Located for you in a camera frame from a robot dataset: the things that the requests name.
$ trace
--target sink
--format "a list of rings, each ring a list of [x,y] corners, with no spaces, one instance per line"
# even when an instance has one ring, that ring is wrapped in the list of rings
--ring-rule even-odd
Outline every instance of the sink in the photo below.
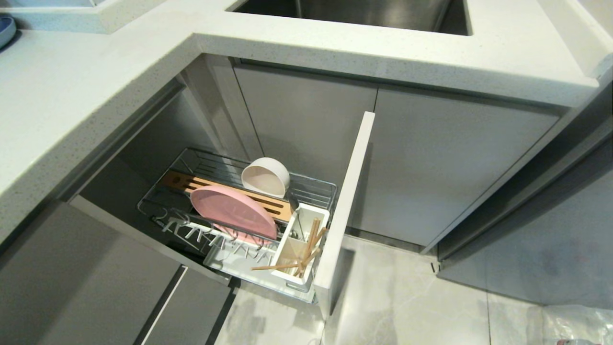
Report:
[[[468,35],[463,0],[248,0],[234,12]]]

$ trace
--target white bowl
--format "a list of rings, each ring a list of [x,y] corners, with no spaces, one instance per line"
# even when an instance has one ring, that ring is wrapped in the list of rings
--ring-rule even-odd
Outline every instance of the white bowl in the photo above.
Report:
[[[269,157],[254,160],[240,178],[245,188],[275,198],[283,198],[289,187],[289,171],[280,161]]]

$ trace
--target blue plate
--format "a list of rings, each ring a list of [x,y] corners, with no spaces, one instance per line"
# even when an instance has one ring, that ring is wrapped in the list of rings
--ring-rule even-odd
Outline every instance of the blue plate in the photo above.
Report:
[[[11,17],[0,17],[0,48],[13,38],[17,32],[15,20]]]

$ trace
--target wooden chopstick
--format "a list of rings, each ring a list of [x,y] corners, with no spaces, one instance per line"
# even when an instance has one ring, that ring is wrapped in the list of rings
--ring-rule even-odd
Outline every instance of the wooden chopstick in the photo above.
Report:
[[[291,265],[276,265],[276,266],[260,266],[260,267],[252,267],[252,271],[262,271],[264,269],[283,269],[283,268],[294,268],[298,267],[298,263],[293,263]]]
[[[304,265],[302,264],[301,261],[298,261],[298,269],[294,273],[294,277],[297,277],[298,275],[302,277],[302,274],[304,273],[304,271],[305,271]]]
[[[317,234],[317,237],[315,238],[314,242],[314,246],[317,246],[317,242],[319,242],[319,240],[323,237],[324,233],[326,233],[326,231],[328,231],[328,229],[326,228],[321,228],[321,231]]]
[[[321,249],[319,247],[315,248],[315,250],[311,253],[311,255],[309,255],[308,258],[302,260],[302,265],[304,267],[308,266],[308,263],[321,251]]]
[[[311,232],[308,234],[309,236],[308,236],[308,242],[306,244],[306,249],[304,253],[302,253],[302,256],[301,256],[302,259],[306,258],[307,255],[311,254],[311,251],[313,250],[313,240],[317,236],[317,231],[319,230],[320,223],[321,223],[321,220],[319,220],[319,218],[315,218],[313,220],[313,225],[311,226]]]

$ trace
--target metal wire rack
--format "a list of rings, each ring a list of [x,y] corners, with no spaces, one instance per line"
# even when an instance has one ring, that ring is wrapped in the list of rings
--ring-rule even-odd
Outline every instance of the metal wire rack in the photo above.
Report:
[[[253,259],[255,264],[264,262],[265,265],[270,265],[278,247],[273,241],[262,244],[245,242],[215,227],[209,228],[175,217],[168,218],[166,226],[162,229],[162,232],[165,231],[172,232],[187,246],[200,253],[207,254],[210,251],[209,247],[215,247],[220,250],[230,250],[232,254],[240,252],[245,255],[245,259]]]
[[[160,181],[170,171],[176,171],[230,187],[242,188],[240,176],[243,169],[248,165],[249,163],[245,161],[188,147],[179,154],[165,173],[147,191],[139,201],[137,208],[163,228],[166,227],[171,217],[179,217],[189,222],[211,227],[213,222],[203,218],[191,206],[189,193],[170,188],[161,184]],[[337,194],[335,184],[295,173],[290,173],[290,180],[287,198],[292,205],[297,206],[299,203],[305,203],[327,209],[332,213]],[[287,223],[277,219],[275,221],[279,231],[278,237],[272,241],[278,243],[283,236]],[[250,232],[249,229],[237,228],[217,221],[215,223],[247,233],[255,238],[261,238],[265,241],[270,240]]]

